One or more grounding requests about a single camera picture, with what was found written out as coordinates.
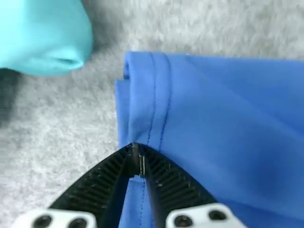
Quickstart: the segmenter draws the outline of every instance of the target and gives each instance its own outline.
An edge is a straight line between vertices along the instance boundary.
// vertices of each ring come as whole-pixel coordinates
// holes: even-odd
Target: blue fabric
[[[57,75],[83,66],[92,50],[80,0],[1,0],[0,68]]]
[[[119,144],[168,156],[249,227],[304,227],[304,62],[128,53]],[[143,179],[121,228],[154,226]]]

